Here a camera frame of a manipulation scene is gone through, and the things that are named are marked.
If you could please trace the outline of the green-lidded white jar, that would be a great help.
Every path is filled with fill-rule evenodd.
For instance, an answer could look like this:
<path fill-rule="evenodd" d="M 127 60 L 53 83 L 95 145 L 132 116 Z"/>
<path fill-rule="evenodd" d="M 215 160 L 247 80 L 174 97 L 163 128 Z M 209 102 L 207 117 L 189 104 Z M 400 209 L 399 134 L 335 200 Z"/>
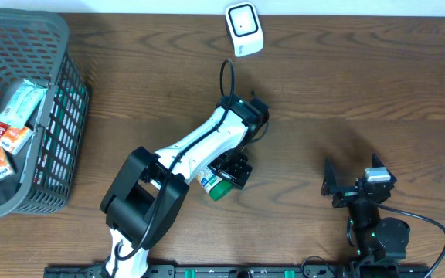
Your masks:
<path fill-rule="evenodd" d="M 196 179 L 215 202 L 232 190 L 232 184 L 217 175 L 216 171 L 209 167 L 203 168 L 196 176 Z"/>

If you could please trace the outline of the mint green wipes packet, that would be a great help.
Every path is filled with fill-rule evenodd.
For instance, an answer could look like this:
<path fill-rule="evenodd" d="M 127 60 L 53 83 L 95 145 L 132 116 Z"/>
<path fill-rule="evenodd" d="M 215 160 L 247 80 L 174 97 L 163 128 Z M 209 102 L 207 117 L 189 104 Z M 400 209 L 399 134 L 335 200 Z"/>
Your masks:
<path fill-rule="evenodd" d="M 0 113 L 0 122 L 23 129 L 33 111 L 47 93 L 47 88 L 24 79 L 12 90 L 11 97 Z"/>

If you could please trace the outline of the orange small box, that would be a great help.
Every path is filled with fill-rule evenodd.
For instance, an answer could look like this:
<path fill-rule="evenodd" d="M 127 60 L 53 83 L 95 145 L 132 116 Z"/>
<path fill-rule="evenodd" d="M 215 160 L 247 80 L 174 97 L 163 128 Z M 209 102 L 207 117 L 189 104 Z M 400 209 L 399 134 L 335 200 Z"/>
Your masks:
<path fill-rule="evenodd" d="M 27 126 L 21 129 L 9 127 L 0 138 L 0 147 L 12 155 L 17 155 L 32 135 L 32 130 Z"/>

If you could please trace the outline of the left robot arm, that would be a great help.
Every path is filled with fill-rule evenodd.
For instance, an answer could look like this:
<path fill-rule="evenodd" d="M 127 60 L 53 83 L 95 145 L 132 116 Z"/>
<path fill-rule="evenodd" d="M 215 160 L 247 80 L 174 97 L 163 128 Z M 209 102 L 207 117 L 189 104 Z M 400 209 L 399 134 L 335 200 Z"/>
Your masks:
<path fill-rule="evenodd" d="M 243 153 L 267 127 L 269 107 L 260 99 L 222 97 L 211 117 L 169 147 L 132 151 L 100 209 L 112 236 L 104 277 L 142 277 L 149 250 L 174 223 L 196 180 L 213 201 L 241 190 L 252 167 Z"/>

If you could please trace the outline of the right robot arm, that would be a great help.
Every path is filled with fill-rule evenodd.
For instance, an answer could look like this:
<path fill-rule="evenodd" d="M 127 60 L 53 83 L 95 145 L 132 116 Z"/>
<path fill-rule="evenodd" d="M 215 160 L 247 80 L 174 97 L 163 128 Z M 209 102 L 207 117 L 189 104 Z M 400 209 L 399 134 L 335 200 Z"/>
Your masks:
<path fill-rule="evenodd" d="M 358 257 L 335 270 L 336 277 L 399 278 L 399 262 L 406 258 L 409 225 L 393 217 L 382 218 L 379 206 L 391 197 L 396 177 L 372 156 L 372 166 L 351 186 L 340 186 L 329 159 L 324 163 L 321 195 L 332 197 L 332 206 L 346 208 L 347 238 Z"/>

